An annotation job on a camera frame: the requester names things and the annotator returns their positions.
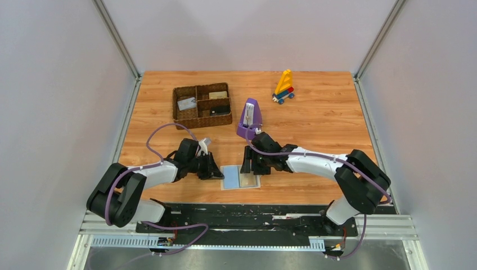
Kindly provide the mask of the white card holder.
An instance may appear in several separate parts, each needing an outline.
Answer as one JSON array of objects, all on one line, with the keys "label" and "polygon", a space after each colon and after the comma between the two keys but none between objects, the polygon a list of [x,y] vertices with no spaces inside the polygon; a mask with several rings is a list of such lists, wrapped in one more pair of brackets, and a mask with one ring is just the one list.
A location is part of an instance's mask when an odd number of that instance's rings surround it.
[{"label": "white card holder", "polygon": [[221,180],[221,190],[243,190],[243,189],[251,189],[251,188],[240,188],[239,185],[239,175],[240,173],[240,165],[225,165],[221,166],[220,170],[224,174],[224,178]]}]

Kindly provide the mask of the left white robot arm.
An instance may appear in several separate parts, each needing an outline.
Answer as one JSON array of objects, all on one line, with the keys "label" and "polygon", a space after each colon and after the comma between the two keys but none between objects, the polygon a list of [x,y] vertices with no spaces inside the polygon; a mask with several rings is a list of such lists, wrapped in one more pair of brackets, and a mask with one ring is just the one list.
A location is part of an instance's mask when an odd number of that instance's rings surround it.
[{"label": "left white robot arm", "polygon": [[223,179],[224,174],[208,150],[208,138],[197,141],[185,138],[179,148],[163,161],[138,167],[111,164],[90,194],[86,208],[110,226],[124,227],[130,222],[171,224],[171,208],[156,199],[144,200],[144,190],[174,183],[188,174],[200,180]]}]

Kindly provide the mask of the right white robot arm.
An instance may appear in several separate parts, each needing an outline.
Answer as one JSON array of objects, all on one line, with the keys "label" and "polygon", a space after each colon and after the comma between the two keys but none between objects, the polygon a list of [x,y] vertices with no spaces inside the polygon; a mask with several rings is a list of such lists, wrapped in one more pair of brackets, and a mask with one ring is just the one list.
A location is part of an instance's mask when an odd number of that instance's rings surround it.
[{"label": "right white robot arm", "polygon": [[358,214],[371,215],[391,201],[390,178],[361,150],[326,154],[293,144],[281,146],[262,132],[244,148],[241,173],[265,176],[278,172],[305,173],[335,181],[343,194],[322,213],[325,222],[341,226]]}]

